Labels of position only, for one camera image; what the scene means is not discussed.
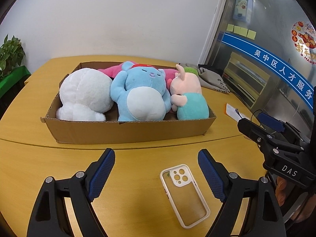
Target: clear phone case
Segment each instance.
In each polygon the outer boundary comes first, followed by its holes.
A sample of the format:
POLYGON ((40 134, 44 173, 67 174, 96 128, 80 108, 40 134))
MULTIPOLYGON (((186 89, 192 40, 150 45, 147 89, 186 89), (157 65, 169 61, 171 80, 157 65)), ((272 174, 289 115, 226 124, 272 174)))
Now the clear phone case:
POLYGON ((163 170, 160 179, 182 227, 192 228, 210 215, 210 209, 187 165, 163 170))

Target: metal screw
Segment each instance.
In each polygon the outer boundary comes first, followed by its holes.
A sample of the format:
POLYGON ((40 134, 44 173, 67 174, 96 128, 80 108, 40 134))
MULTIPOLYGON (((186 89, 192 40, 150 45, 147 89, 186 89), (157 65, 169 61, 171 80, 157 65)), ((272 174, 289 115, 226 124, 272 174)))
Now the metal screw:
POLYGON ((45 179, 45 182, 50 183, 53 180, 53 177, 49 176, 45 179))
POLYGON ((238 175, 237 175, 235 172, 231 172, 231 173, 229 174, 229 176, 230 176, 230 178, 232 178, 232 179, 236 179, 236 178, 238 177, 238 175))
POLYGON ((267 183, 267 182, 268 182, 268 179, 267 179, 266 177, 262 177, 262 178, 261 178, 261 182, 267 183))
POLYGON ((84 176, 84 172, 80 171, 76 174, 76 177, 81 178, 84 176))

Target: yellow table surface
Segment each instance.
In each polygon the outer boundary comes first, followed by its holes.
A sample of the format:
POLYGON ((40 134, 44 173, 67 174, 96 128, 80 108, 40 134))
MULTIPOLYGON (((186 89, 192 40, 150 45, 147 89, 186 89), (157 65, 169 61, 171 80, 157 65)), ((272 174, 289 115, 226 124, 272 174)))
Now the yellow table surface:
MULTIPOLYGON (((65 150, 0 140, 0 211, 18 237, 26 236, 28 221, 47 176, 70 178, 96 161, 102 150, 65 150)), ((111 237, 205 236, 221 203, 215 199, 197 162, 206 148, 216 161, 243 178, 259 179, 265 174, 263 155, 257 145, 237 136, 225 140, 155 149, 116 150, 116 161, 98 199, 95 212, 111 237), (211 210, 205 221, 191 229, 180 226, 164 192, 159 174, 163 169, 187 164, 211 210)), ((82 236, 69 199, 69 218, 75 236, 82 236)), ((238 234, 246 210, 243 203, 232 234, 238 234)))
POLYGON ((166 147, 189 143, 200 143, 241 135, 235 120, 227 116, 225 104, 229 103, 247 117, 251 112, 232 93, 225 94, 202 88, 203 95, 217 119, 205 135, 172 139, 164 141, 123 143, 123 144, 94 144, 74 145, 59 144, 49 132, 45 123, 40 121, 52 104, 59 91, 59 82, 80 63, 85 61, 126 61, 133 60, 139 63, 174 66, 175 62, 160 61, 126 56, 77 56, 51 59, 40 67, 30 78, 27 85, 11 103, 0 121, 0 139, 23 144, 64 149, 104 149, 110 146, 113 149, 135 149, 150 147, 166 147))

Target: yellow sticky note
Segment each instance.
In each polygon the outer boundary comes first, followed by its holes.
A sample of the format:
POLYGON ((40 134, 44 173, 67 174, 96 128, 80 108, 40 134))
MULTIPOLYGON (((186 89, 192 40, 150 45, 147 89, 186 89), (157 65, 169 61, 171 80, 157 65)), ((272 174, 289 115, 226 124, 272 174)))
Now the yellow sticky note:
POLYGON ((248 31, 247 28, 241 27, 240 31, 239 31, 239 34, 244 36, 244 37, 246 37, 247 36, 247 31, 248 31))
POLYGON ((239 34, 239 32, 240 32, 240 27, 234 26, 234 33, 239 34))
POLYGON ((234 25, 232 25, 232 24, 228 24, 228 26, 227 26, 227 29, 226 29, 227 31, 229 31, 229 32, 233 32, 233 30, 234 30, 234 25))
POLYGON ((252 40, 255 40, 256 33, 257 33, 257 32, 252 31, 252 30, 249 29, 249 30, 248 30, 248 35, 247 35, 247 37, 250 38, 250 39, 252 39, 252 40))

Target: human hand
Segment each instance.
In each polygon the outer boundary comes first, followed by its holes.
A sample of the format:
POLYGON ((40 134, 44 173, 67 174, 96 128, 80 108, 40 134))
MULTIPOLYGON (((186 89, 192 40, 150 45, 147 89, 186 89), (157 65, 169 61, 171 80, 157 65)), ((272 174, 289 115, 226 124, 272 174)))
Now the human hand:
MULTIPOLYGON (((286 199, 286 194, 284 192, 284 189, 287 185, 287 181, 278 176, 276 182, 277 182, 276 199, 278 201, 279 206, 282 206, 286 199)), ((302 205, 291 216, 291 220, 295 220, 295 223, 304 221, 305 219, 309 218, 309 216, 312 214, 313 210, 315 209, 315 206, 316 206, 316 194, 310 197, 310 199, 307 201, 307 204, 305 205, 305 208, 300 214, 300 216, 296 219, 299 212, 301 211, 302 205)))

